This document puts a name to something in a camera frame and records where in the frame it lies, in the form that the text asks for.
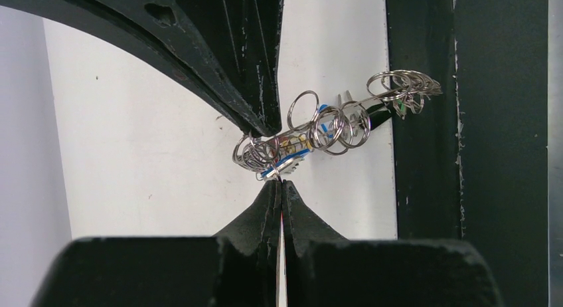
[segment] white wall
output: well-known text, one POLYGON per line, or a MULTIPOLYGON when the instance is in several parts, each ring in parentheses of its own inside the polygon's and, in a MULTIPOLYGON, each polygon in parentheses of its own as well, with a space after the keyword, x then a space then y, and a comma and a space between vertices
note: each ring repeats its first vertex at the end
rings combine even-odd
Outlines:
POLYGON ((0 7, 0 306, 27 306, 68 241, 42 19, 0 7))
MULTIPOLYGON (((238 128, 116 47, 45 29, 73 237, 210 235, 252 202, 262 183, 230 161, 238 128)), ((345 90, 366 98, 366 80, 387 68, 384 0, 285 0, 281 43, 284 115, 304 90, 329 104, 345 90)), ((287 178, 344 236, 396 237, 389 123, 287 178)))

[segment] black strip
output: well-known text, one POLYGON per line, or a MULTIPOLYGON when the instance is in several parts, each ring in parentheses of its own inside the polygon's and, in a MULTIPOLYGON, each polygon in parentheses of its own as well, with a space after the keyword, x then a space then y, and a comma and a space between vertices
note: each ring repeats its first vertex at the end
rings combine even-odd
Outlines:
POLYGON ((391 70, 424 72, 443 90, 421 114, 393 118, 401 239, 460 234, 451 5, 452 0, 387 0, 391 70))
POLYGON ((548 305, 548 0, 456 0, 465 239, 507 306, 548 305))

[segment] screw hole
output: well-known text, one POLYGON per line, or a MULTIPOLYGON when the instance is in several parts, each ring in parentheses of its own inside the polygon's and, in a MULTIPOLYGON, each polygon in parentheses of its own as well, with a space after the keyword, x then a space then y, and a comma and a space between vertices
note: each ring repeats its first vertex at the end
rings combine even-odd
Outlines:
POLYGON ((176 25, 176 16, 174 16, 174 11, 170 7, 148 3, 145 5, 145 10, 162 27, 176 25))

